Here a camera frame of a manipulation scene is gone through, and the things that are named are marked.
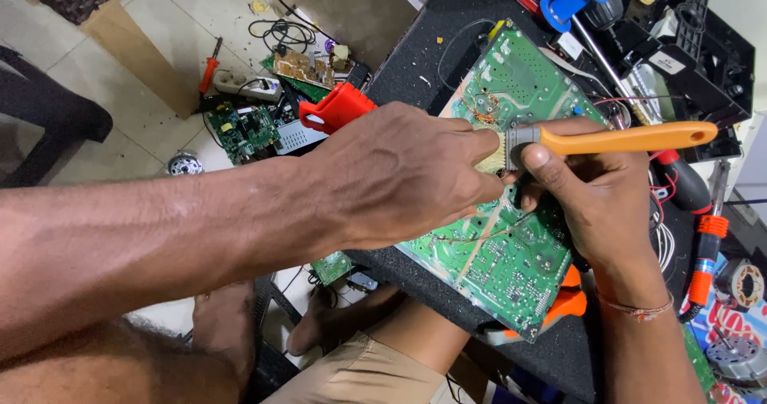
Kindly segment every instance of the red screwdriver handle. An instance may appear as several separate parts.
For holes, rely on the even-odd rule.
[[[215,58],[208,58],[208,66],[205,69],[203,81],[199,84],[200,93],[205,94],[208,91],[208,86],[210,86],[210,79],[213,77],[213,70],[215,70],[218,65],[218,60]]]
[[[302,101],[298,104],[298,117],[306,128],[331,135],[358,117],[377,109],[368,97],[349,83],[338,83],[331,93],[318,104]],[[314,115],[322,123],[308,118]]]

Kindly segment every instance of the black chair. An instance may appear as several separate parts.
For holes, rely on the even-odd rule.
[[[40,183],[62,154],[83,140],[103,143],[112,117],[101,106],[59,85],[9,48],[0,46],[0,113],[45,130],[15,171],[0,187],[32,187]]]

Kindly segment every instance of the circuit board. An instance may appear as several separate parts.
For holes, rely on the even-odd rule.
[[[272,117],[262,105],[236,108],[225,102],[207,112],[206,117],[235,166],[280,139]]]
[[[312,62],[309,56],[290,49],[285,56],[274,54],[274,74],[326,89],[335,86],[333,68],[326,61],[315,58]]]
[[[261,65],[270,72],[274,73],[274,55],[261,61]],[[283,78],[287,83],[293,85],[294,88],[304,93],[307,97],[311,98],[315,103],[319,103],[323,98],[327,97],[328,94],[331,93],[329,90],[312,85],[311,83],[300,82],[293,78],[286,78],[285,76],[280,77]]]
[[[578,86],[506,21],[439,116],[505,131],[581,111],[605,123]],[[524,213],[518,194],[517,184],[508,186],[498,200],[478,205],[474,218],[398,248],[533,342],[570,266],[570,237],[552,196]]]
[[[684,330],[684,346],[685,349],[687,349],[687,356],[693,364],[693,369],[695,369],[695,377],[698,378],[700,387],[703,389],[703,394],[705,395],[706,400],[713,404],[714,400],[711,398],[709,390],[716,384],[716,378],[709,366],[709,360],[705,358],[703,350],[700,349],[700,345],[695,339],[690,327],[691,326],[688,325],[682,326],[682,329]]]
[[[312,262],[312,269],[317,273],[320,281],[325,286],[330,286],[353,268],[354,264],[351,262],[351,259],[342,251],[336,251],[324,259]]]

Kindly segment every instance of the label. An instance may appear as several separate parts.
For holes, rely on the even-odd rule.
[[[657,52],[655,55],[650,56],[650,62],[655,64],[657,67],[662,68],[670,75],[676,75],[676,73],[684,70],[684,64],[676,61],[676,59],[666,55],[663,52]]]

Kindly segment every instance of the shorts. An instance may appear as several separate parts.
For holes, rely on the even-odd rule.
[[[264,404],[427,404],[445,377],[358,332]]]

